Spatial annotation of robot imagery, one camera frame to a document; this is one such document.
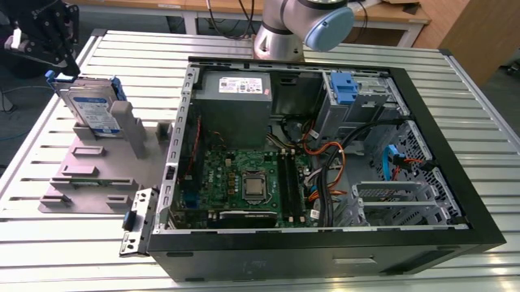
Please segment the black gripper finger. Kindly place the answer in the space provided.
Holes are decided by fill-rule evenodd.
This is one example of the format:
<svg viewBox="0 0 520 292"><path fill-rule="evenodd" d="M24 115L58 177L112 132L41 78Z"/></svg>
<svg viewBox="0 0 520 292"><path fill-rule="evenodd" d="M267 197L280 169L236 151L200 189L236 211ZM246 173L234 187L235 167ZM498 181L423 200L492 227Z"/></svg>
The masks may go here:
<svg viewBox="0 0 520 292"><path fill-rule="evenodd" d="M76 63L77 54L73 47L68 49L64 47L58 49L52 47L45 48L34 41L21 40L17 43L13 38L8 38L6 51L18 57L57 68L68 76L77 76L80 74L80 67Z"/></svg>

